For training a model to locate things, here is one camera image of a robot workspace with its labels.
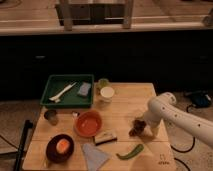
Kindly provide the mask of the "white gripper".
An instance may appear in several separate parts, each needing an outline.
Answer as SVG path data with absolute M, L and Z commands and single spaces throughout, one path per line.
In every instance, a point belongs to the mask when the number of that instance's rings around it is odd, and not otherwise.
M 150 130 L 151 130 L 151 132 L 152 132 L 152 135 L 153 135 L 153 137 L 157 137 L 157 135 L 158 135 L 158 133 L 159 133 L 159 128 L 160 128 L 160 126 L 159 125 L 157 125 L 157 126 L 150 126 Z

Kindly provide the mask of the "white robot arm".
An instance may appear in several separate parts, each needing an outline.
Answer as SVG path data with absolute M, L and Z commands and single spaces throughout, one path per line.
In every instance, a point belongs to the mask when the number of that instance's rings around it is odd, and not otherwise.
M 151 98 L 143 114 L 144 121 L 151 128 L 157 128 L 161 120 L 166 119 L 213 148 L 213 122 L 176 108 L 176 102 L 170 92 Z

